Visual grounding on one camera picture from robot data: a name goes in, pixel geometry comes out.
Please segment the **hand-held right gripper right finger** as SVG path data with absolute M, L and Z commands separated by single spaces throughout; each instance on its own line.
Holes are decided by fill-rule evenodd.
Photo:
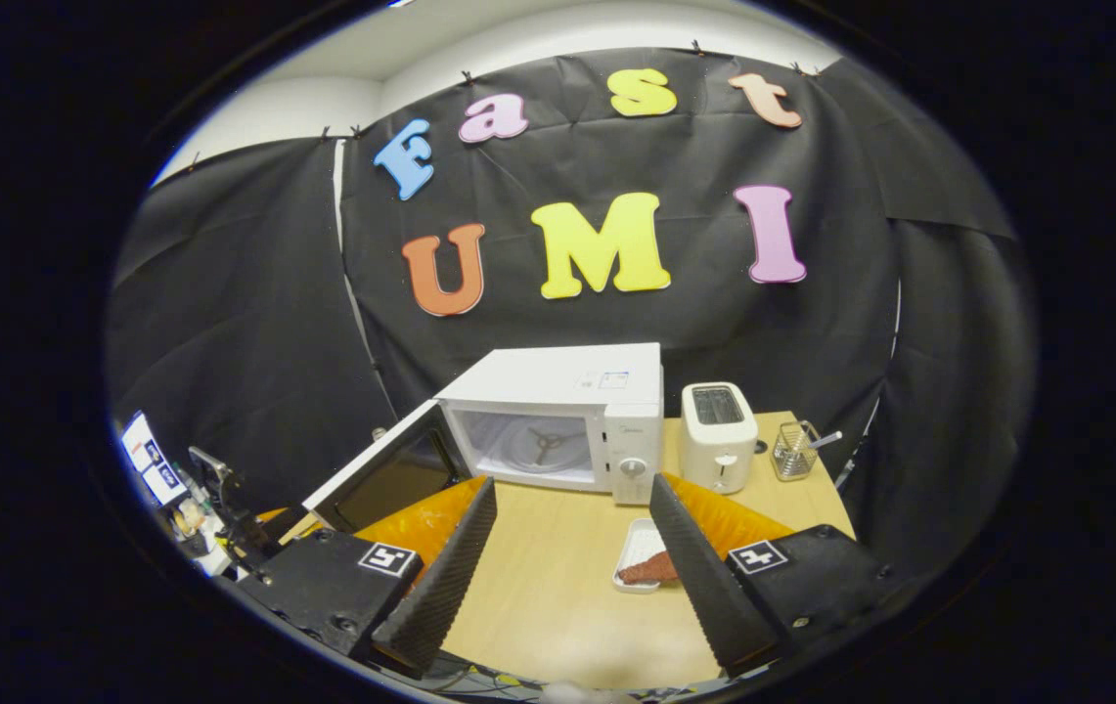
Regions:
M 654 478 L 648 512 L 728 677 L 822 658 L 907 600 L 906 576 L 838 527 L 757 534 L 721 554 L 670 475 Z

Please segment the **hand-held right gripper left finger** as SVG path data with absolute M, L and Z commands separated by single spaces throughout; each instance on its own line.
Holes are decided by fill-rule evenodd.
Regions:
M 295 539 L 225 590 L 319 649 L 419 679 L 456 620 L 496 517 L 496 482 L 472 478 L 364 530 Z

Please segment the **brown food piece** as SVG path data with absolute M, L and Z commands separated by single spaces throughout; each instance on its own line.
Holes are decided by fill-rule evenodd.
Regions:
M 679 571 L 671 560 L 668 550 L 661 550 L 637 565 L 628 565 L 617 570 L 615 578 L 625 587 L 660 587 L 661 584 L 679 581 Z

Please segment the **white microwave oven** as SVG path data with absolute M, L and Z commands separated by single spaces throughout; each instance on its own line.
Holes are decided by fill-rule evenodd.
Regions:
M 469 366 L 325 484 L 304 509 L 353 532 L 420 489 L 469 480 L 648 504 L 663 464 L 660 344 L 496 349 Z

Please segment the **white rectangular dish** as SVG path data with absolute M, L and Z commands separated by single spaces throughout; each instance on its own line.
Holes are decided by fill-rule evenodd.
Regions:
M 614 587 L 622 594 L 647 595 L 657 592 L 661 587 L 660 580 L 628 581 L 620 576 L 620 571 L 644 565 L 665 550 L 666 547 L 654 521 L 651 518 L 635 518 L 626 531 L 623 549 L 617 557 L 614 570 L 610 571 L 610 584 L 614 584 Z

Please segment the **white box with blue labels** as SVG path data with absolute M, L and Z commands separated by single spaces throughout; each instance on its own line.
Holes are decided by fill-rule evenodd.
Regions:
M 156 507 L 169 507 L 187 496 L 187 485 L 179 478 L 176 467 L 160 449 L 146 415 L 137 411 L 124 424 L 121 435 L 122 450 L 148 496 Z

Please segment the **white toaster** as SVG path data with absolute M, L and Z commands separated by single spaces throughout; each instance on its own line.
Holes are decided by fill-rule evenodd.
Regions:
M 700 382 L 682 392 L 680 476 L 720 495 L 748 484 L 759 427 L 735 384 Z

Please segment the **black backdrop cloth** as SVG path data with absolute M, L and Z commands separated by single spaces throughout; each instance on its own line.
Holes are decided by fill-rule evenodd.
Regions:
M 1037 366 L 1030 272 L 977 165 L 852 60 L 804 77 L 620 49 L 446 86 L 358 137 L 152 189 L 105 324 L 115 418 L 297 503 L 496 348 L 660 343 L 844 438 L 859 539 L 945 569 L 1004 494 Z

